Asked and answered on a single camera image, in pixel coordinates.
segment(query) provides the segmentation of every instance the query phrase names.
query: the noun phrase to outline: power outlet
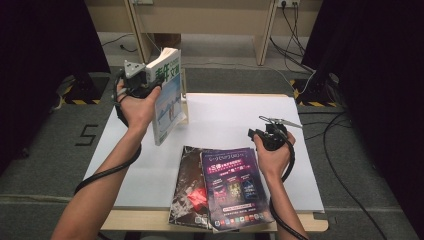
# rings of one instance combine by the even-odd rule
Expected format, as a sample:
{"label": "power outlet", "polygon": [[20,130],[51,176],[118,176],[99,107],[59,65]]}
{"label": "power outlet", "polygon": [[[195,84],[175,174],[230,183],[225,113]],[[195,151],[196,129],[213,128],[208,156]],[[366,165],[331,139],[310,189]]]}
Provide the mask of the power outlet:
{"label": "power outlet", "polygon": [[286,2],[286,8],[294,8],[295,4],[297,4],[297,7],[299,7],[300,0],[279,0],[278,1],[278,7],[282,7],[282,2]]}

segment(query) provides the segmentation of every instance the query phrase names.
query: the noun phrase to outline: book cover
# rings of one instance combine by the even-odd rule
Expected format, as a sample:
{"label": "book cover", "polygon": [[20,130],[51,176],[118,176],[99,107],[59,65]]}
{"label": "book cover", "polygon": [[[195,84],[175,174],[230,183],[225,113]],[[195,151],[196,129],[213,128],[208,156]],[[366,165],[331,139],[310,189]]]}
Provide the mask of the book cover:
{"label": "book cover", "polygon": [[153,82],[163,74],[162,92],[156,101],[152,120],[155,145],[160,146],[179,122],[186,118],[181,104],[181,51],[164,48],[159,57],[146,66],[146,79]]}
{"label": "book cover", "polygon": [[169,212],[169,223],[212,229],[206,198],[205,181],[200,162],[203,149],[184,146],[174,197]]}
{"label": "book cover", "polygon": [[204,151],[201,162],[215,232],[274,221],[253,149]]}

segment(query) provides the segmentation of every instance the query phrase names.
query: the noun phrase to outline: book held in hand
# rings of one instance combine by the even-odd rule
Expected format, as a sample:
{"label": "book held in hand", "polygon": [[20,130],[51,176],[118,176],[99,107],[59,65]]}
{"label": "book held in hand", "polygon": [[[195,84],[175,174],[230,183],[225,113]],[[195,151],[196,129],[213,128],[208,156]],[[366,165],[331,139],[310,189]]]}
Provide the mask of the book held in hand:
{"label": "book held in hand", "polygon": [[212,229],[206,199],[205,181],[200,154],[203,149],[184,146],[169,223],[195,228]]}
{"label": "book held in hand", "polygon": [[159,57],[146,66],[147,82],[162,75],[162,91],[152,120],[155,145],[160,146],[172,129],[186,118],[181,104],[181,51],[164,48]]}
{"label": "book held in hand", "polygon": [[214,232],[273,222],[252,148],[201,153]]}

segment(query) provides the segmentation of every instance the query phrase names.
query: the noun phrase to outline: gray carpet floor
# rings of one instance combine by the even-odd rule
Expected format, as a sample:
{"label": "gray carpet floor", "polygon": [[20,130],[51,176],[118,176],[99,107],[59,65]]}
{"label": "gray carpet floor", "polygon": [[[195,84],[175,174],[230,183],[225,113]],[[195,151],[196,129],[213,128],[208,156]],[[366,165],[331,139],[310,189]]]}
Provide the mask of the gray carpet floor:
{"label": "gray carpet floor", "polygon": [[[306,75],[284,72],[287,79]],[[290,85],[272,70],[186,69],[188,92],[281,93]],[[112,81],[97,105],[63,105],[54,111],[29,146],[0,177],[0,239],[49,239],[66,201],[82,180],[112,110]],[[330,227],[312,239],[382,239],[377,228],[347,193],[369,212],[388,239],[418,239],[385,180],[374,168],[348,114],[323,132],[342,107],[298,106],[311,164]],[[81,137],[84,127],[86,135]],[[330,160],[326,158],[327,149]],[[112,239],[125,233],[105,232]]]}

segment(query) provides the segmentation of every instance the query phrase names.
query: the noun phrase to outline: forearm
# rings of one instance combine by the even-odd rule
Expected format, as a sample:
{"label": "forearm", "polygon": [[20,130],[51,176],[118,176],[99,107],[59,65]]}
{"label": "forearm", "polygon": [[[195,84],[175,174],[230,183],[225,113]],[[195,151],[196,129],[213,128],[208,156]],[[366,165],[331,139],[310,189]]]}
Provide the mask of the forearm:
{"label": "forearm", "polygon": [[[274,209],[278,216],[293,230],[307,237],[306,231],[290,202],[281,179],[279,177],[268,177],[266,178],[266,182],[271,193]],[[278,224],[277,227],[280,239],[297,239]]]}
{"label": "forearm", "polygon": [[[144,131],[128,130],[96,173],[119,166],[137,151]],[[128,168],[82,188],[66,207],[52,239],[95,239],[112,209]]]}

